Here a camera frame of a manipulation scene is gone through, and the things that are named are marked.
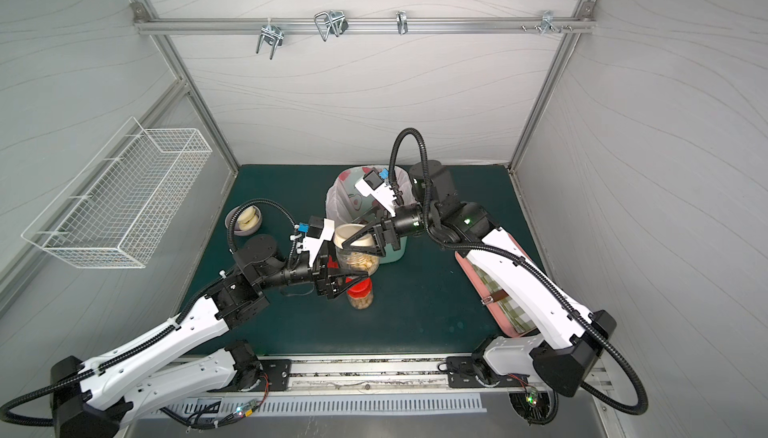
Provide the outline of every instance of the green checkered cloth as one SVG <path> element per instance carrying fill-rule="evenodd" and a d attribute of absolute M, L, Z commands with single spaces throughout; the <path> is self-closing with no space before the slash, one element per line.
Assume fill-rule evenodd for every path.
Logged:
<path fill-rule="evenodd" d="M 499 286 L 493 278 L 488 276 L 485 271 L 476 267 L 474 264 L 472 265 L 472 268 L 475 270 L 475 273 L 478 274 L 480 280 L 482 280 L 482 282 L 485 284 L 485 287 L 488 289 L 488 291 L 495 293 L 496 291 L 502 289 L 502 287 Z M 525 334 L 528 331 L 536 328 L 536 325 L 525 313 L 525 310 L 520 308 L 518 304 L 514 302 L 512 297 L 506 297 L 501 301 L 497 301 L 497 303 L 500 307 L 502 307 L 504 315 L 509 319 L 510 323 L 512 323 L 512 326 L 514 327 L 514 330 L 518 333 Z"/>

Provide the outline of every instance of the white wire basket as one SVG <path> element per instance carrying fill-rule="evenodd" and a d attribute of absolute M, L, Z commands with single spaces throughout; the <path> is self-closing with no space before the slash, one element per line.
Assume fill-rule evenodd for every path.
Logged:
<path fill-rule="evenodd" d="M 135 131 L 124 135 L 126 127 Z M 94 157 L 22 238 L 77 268 L 146 266 L 211 149 L 197 129 L 145 129 L 135 118 L 100 153 L 116 139 L 120 151 Z"/>

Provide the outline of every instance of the jar of cookies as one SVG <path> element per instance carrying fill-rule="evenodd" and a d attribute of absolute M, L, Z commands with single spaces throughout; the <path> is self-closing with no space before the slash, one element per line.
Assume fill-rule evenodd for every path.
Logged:
<path fill-rule="evenodd" d="M 371 306 L 371 303 L 373 303 L 373 283 L 371 282 L 371 279 L 368 278 L 362 283 L 358 283 L 351 287 L 346 292 L 346 297 L 350 300 L 352 308 L 366 309 Z"/>
<path fill-rule="evenodd" d="M 339 265 L 342 268 L 368 271 L 368 275 L 370 276 L 379 269 L 379 257 L 360 253 L 360 251 L 350 251 L 341 248 L 345 240 L 349 239 L 364 227 L 365 225 L 362 224 L 341 224 L 337 226 L 336 233 L 333 235 L 333 243 L 336 245 L 336 257 L 339 258 Z M 370 234 L 365 235 L 353 243 L 355 246 L 373 246 L 374 244 L 375 242 Z"/>

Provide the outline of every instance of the plastic bag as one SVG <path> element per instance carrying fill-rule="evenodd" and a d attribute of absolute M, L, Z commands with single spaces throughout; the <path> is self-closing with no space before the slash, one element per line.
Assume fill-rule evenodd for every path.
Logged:
<path fill-rule="evenodd" d="M 326 217 L 336 224 L 351 223 L 360 216 L 368 213 L 373 207 L 373 196 L 364 197 L 355 188 L 355 183 L 365 176 L 372 168 L 382 170 L 388 165 L 355 166 L 343 171 L 333 182 L 326 194 Z M 395 166 L 395 176 L 402 191 L 405 204 L 415 203 L 411 192 L 411 181 L 408 173 L 401 167 Z"/>

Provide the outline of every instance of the pink tray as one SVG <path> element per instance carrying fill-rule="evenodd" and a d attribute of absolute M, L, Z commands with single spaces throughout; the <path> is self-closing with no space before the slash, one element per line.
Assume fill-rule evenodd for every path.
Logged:
<path fill-rule="evenodd" d="M 531 257 L 528 256 L 528 253 L 525 253 L 520 244 L 518 244 L 518 242 L 512 237 L 511 234 L 509 237 L 512 239 L 512 241 L 514 241 L 514 245 L 520 248 L 520 251 L 522 251 L 525 254 L 525 257 L 530 260 Z M 467 274 L 469 282 L 472 283 L 473 287 L 475 287 L 475 290 L 480 295 L 480 299 L 491 296 L 491 292 L 488 290 L 488 287 L 485 286 L 485 283 L 482 282 L 482 279 L 480 279 L 478 274 L 475 273 L 475 268 L 472 267 L 472 263 L 470 263 L 468 259 L 462 258 L 458 253 L 456 253 L 456 261 L 458 261 L 459 266 L 461 266 L 462 270 L 464 270 L 464 272 Z M 507 315 L 504 314 L 504 310 L 501 306 L 499 306 L 498 303 L 490 303 L 488 306 L 486 306 L 486 308 L 491 313 L 491 316 L 493 316 L 493 319 L 496 320 L 498 327 L 502 329 L 502 332 L 507 337 L 518 338 L 522 336 L 514 329 L 512 323 L 509 321 L 509 318 L 507 318 Z"/>

